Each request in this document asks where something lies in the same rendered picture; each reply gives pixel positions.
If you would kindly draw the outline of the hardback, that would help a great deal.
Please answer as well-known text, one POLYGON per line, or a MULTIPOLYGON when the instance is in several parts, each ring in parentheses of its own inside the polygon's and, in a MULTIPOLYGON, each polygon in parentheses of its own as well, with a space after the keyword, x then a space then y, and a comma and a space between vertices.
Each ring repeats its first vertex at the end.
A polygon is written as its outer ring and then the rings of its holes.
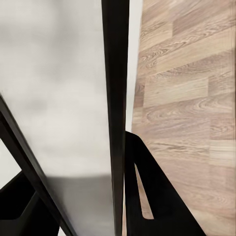
POLYGON ((0 0, 0 138, 66 236, 122 236, 130 0, 0 0))

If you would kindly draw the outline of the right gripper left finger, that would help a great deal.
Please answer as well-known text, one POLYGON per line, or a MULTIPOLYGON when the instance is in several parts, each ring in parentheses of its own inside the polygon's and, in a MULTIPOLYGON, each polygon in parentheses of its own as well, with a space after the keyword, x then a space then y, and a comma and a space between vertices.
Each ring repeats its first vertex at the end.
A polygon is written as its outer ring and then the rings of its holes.
POLYGON ((23 171, 0 189, 0 236, 58 236, 59 229, 23 171))

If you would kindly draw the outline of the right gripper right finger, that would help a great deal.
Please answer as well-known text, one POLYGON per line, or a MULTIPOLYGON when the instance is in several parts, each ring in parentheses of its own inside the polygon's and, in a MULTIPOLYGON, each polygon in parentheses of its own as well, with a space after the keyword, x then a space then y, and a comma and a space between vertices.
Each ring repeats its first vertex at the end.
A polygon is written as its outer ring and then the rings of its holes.
POLYGON ((127 236, 206 236, 142 139, 125 132, 127 236), (143 217, 135 164, 154 219, 143 217))

